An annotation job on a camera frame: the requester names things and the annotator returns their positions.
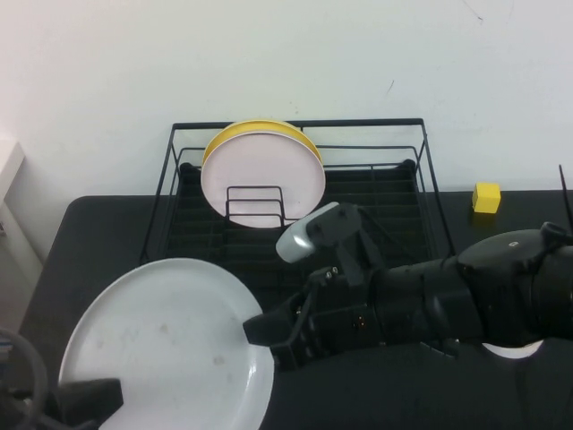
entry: table surface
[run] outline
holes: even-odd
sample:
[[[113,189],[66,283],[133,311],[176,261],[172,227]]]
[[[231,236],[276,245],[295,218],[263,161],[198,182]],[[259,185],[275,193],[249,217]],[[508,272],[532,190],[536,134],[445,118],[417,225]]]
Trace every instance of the table surface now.
[[[493,222],[472,217],[470,193],[441,197],[458,251],[544,221],[567,226],[558,191],[503,193]],[[21,327],[46,360],[52,385],[83,312],[139,265],[152,203],[149,196],[101,196],[69,206]],[[436,220],[433,205],[432,214]],[[276,374],[261,428],[571,428],[572,362],[573,342],[561,340],[519,361],[470,346],[456,359],[417,344],[356,351]],[[26,386],[28,378],[14,357],[8,381]]]

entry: yellow plate rim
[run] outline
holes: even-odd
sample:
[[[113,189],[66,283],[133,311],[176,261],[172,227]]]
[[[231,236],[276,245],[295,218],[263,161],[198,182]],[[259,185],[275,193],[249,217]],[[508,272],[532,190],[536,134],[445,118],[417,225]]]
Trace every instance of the yellow plate rim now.
[[[291,137],[311,150],[314,155],[322,163],[322,157],[318,148],[308,138],[306,134],[289,123],[277,121],[273,119],[250,119],[239,123],[232,123],[228,127],[221,130],[207,145],[203,152],[202,165],[207,161],[208,156],[220,145],[229,141],[230,139],[246,134],[246,133],[278,133]]]

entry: black wire dish rack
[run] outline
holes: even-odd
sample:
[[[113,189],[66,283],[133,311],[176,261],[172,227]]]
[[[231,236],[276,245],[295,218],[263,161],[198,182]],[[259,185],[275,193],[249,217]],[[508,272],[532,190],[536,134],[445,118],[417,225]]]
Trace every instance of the black wire dish rack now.
[[[329,202],[362,206],[366,229],[389,267],[438,257],[428,202],[432,189],[453,252],[423,119],[289,123],[313,139],[324,160],[326,189],[319,206]],[[240,216],[231,209],[233,190],[247,188],[240,184],[227,189],[225,217],[210,207],[201,190],[202,155],[210,139],[230,124],[173,125],[141,263],[175,257],[213,262],[234,273],[267,310],[298,291],[311,271],[336,260],[328,253],[298,264],[280,260],[275,244],[289,219],[278,186],[257,187],[274,193],[265,201],[275,202],[277,213],[249,215],[278,217],[279,228],[247,228],[231,220]],[[414,139],[417,145],[411,144]],[[431,185],[424,182],[428,174]]]

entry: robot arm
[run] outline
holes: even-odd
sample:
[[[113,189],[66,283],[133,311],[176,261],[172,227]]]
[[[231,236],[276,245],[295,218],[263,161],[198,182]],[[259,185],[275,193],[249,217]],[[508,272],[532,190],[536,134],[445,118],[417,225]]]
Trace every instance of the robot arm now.
[[[278,308],[244,323],[279,369],[356,348],[449,340],[519,348],[573,339],[573,239],[546,223],[494,236],[459,256],[387,269],[360,208],[331,203],[293,224],[278,254],[296,262],[334,248],[337,266],[314,272]]]

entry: black cable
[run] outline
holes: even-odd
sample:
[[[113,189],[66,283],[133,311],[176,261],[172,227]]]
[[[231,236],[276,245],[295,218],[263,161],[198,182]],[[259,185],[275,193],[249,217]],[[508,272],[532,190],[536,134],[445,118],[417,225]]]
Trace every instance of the black cable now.
[[[414,257],[405,246],[393,237],[387,229],[385,229],[365,208],[358,206],[358,210],[362,213],[368,221],[370,221],[392,244],[398,246],[400,250],[408,256],[412,262],[420,262],[419,258]]]
[[[567,219],[569,221],[569,229],[573,233],[573,214],[571,214],[571,205],[567,196],[567,185],[565,184],[565,176],[563,175],[563,167],[559,164],[559,174],[561,176],[561,190],[563,191],[563,201],[565,202],[565,210],[567,211]]]
[[[38,423],[44,412],[48,394],[46,365],[38,351],[18,333],[0,327],[0,336],[12,342],[30,363],[34,375],[32,403],[27,410],[26,417],[13,430],[31,430]]]

